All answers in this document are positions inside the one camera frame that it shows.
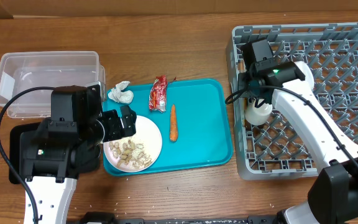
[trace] orange carrot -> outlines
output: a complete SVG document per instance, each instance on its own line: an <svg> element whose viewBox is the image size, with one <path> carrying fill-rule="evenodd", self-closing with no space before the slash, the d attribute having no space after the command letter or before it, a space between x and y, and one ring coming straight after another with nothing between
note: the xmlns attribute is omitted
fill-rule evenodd
<svg viewBox="0 0 358 224"><path fill-rule="evenodd" d="M171 128L169 132L169 139L173 142L178 139L178 123L177 123L177 109L175 105L171 108Z"/></svg>

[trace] crumpled paper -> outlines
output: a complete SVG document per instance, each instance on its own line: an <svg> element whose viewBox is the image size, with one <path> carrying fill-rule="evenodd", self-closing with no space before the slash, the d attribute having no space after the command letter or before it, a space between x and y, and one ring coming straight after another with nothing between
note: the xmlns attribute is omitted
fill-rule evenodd
<svg viewBox="0 0 358 224"><path fill-rule="evenodd" d="M115 88L111 89L108 97L117 103L131 103L134 99L134 93L130 90L123 91L130 83L130 81L122 81L118 83Z"/></svg>

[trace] dish rack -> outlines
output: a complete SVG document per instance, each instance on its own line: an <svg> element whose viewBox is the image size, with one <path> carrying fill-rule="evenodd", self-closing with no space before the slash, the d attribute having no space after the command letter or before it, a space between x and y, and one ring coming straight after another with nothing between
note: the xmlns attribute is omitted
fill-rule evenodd
<svg viewBox="0 0 358 224"><path fill-rule="evenodd" d="M232 91L245 72L240 46L266 38L279 62L304 61L314 76L315 97L343 132L358 144L358 22L237 26L226 47ZM246 125L247 100L234 102L237 169L245 180L316 176L307 148L290 123L273 110L261 126Z"/></svg>

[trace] white bowl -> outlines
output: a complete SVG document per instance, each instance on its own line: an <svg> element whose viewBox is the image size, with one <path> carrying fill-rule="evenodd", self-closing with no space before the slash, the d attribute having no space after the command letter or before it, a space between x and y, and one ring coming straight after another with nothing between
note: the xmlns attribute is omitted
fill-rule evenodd
<svg viewBox="0 0 358 224"><path fill-rule="evenodd" d="M110 162L110 164L113 167L123 172L139 172L144 169L147 169L157 160L158 156L161 153L162 137L161 137L161 132L157 127L157 125L155 125L153 121L151 121L146 117L137 116L135 127L136 127L136 134L134 134L131 137L122 138L116 141L120 143L120 146L122 145L122 142L128 142L129 139L131 139L135 143L143 143L144 152L150 154L150 158L152 159L152 163L149 166L135 169L132 166L127 166L122 163L120 167L118 167L117 163L119 158L116 159L112 156L112 151L110 150L108 142L103 143L103 150L107 160Z"/></svg>

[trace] red packet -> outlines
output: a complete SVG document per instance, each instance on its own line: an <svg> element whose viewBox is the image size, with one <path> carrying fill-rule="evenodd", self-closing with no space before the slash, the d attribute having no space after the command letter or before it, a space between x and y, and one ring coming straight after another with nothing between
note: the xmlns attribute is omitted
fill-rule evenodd
<svg viewBox="0 0 358 224"><path fill-rule="evenodd" d="M167 78L165 75L155 77L149 95L149 109L164 112L167 110Z"/></svg>

